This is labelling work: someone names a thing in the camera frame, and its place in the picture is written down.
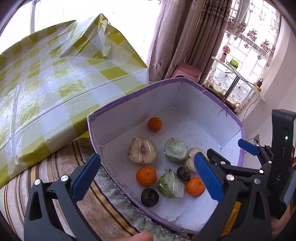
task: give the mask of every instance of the white wall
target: white wall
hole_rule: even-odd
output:
[[[279,40],[269,71],[262,84],[265,102],[258,100],[250,108],[243,125],[246,139],[260,137],[260,145],[271,145],[272,109],[287,109],[296,112],[296,38],[288,24],[281,20]],[[245,154],[244,166],[259,168],[257,157]]]

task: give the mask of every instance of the brown curtain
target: brown curtain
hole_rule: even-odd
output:
[[[197,67],[206,79],[221,45],[232,0],[206,0],[185,63]]]
[[[231,3],[232,0],[162,0],[148,61],[150,81],[169,79],[180,61],[199,68],[202,77],[209,72]]]

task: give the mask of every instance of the lace curtain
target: lace curtain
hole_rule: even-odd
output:
[[[279,23],[279,12],[267,1],[233,0],[216,58],[222,56],[223,46],[229,46],[231,52],[227,54],[226,60],[236,60],[239,63],[237,71],[247,81],[257,82],[268,71],[277,42]],[[236,76],[225,72],[229,70],[215,61],[204,85],[224,95]],[[252,88],[240,80],[227,100],[239,112],[251,98],[252,92]]]

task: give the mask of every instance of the box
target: box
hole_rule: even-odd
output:
[[[154,116],[163,122],[158,132],[147,127]],[[184,191],[179,200],[158,192],[159,202],[152,208],[144,207],[141,193],[145,187],[137,183],[136,172],[145,165],[128,157],[132,138],[146,137],[155,144],[157,159],[149,166],[156,170],[157,179],[166,167],[176,171],[182,166],[164,155],[165,143],[172,137],[183,140],[189,148],[212,148],[232,165],[243,163],[244,151],[237,144],[244,139],[242,123],[215,96],[184,77],[163,80],[123,96],[91,113],[87,121],[92,145],[114,182],[148,216],[175,231],[197,234],[218,203],[207,190],[198,197]]]

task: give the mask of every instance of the orange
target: orange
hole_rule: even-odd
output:
[[[148,121],[148,128],[151,131],[159,131],[162,128],[162,126],[163,126],[163,122],[158,117],[152,117]]]
[[[199,196],[204,190],[205,185],[200,177],[193,177],[186,184],[186,191],[193,197]]]
[[[142,167],[136,174],[137,182],[145,187],[149,187],[156,182],[156,171],[151,167]]]

